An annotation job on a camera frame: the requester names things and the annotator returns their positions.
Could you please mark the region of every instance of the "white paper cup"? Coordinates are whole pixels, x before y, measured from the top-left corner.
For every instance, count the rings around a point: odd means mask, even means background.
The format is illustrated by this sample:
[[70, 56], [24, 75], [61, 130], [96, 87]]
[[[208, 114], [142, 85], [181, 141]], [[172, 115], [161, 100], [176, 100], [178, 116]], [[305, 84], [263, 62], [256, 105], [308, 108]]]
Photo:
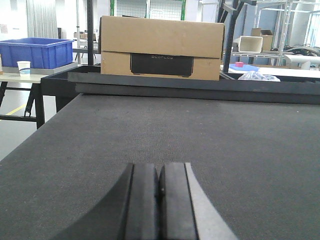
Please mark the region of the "white paper cup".
[[30, 61], [17, 61], [21, 77], [30, 76]]

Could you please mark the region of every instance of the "black label on box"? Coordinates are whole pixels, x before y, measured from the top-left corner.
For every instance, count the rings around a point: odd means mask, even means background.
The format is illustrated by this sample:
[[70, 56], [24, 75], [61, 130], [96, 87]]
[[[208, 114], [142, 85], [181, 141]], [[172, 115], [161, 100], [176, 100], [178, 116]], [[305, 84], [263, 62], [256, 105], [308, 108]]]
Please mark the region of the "black label on box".
[[159, 74], [190, 77], [193, 72], [193, 56], [170, 56], [131, 53], [130, 70], [133, 74]]

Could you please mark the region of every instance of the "yellow floor line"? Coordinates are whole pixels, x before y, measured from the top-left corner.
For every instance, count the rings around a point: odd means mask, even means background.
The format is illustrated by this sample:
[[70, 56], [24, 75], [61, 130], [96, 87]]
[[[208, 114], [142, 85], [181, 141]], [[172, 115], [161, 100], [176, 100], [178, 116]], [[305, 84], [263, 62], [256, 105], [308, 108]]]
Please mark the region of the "yellow floor line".
[[20, 109], [25, 108], [26, 106], [27, 106], [27, 104], [23, 104], [23, 105], [17, 107], [16, 109], [13, 109], [11, 112], [8, 112], [6, 115], [12, 115], [12, 114], [18, 112]]

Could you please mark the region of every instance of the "cardboard box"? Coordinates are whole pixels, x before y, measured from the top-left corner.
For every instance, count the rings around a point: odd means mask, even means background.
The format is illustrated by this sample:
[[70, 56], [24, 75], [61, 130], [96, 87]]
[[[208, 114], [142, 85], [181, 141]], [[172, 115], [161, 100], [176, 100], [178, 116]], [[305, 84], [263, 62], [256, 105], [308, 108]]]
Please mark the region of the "cardboard box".
[[272, 47], [272, 42], [274, 40], [274, 35], [271, 30], [261, 30], [261, 28], [252, 28], [251, 36], [262, 37], [262, 50], [270, 51]]
[[239, 53], [261, 53], [263, 38], [261, 36], [240, 36], [234, 42], [238, 43]]
[[101, 73], [219, 80], [223, 23], [103, 16]]
[[[76, 39], [77, 38], [77, 33], [73, 33], [73, 37]], [[79, 33], [79, 39], [88, 39], [88, 34], [87, 33]], [[93, 34], [93, 41], [96, 41], [96, 34]]]

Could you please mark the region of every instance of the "gray felt surface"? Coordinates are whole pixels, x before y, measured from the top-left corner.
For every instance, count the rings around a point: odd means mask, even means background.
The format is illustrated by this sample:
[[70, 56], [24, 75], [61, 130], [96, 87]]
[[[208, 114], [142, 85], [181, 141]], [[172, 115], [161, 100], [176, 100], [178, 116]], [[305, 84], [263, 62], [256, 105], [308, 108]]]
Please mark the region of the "gray felt surface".
[[0, 162], [0, 239], [50, 238], [126, 163], [171, 161], [239, 239], [320, 238], [320, 106], [82, 95]]

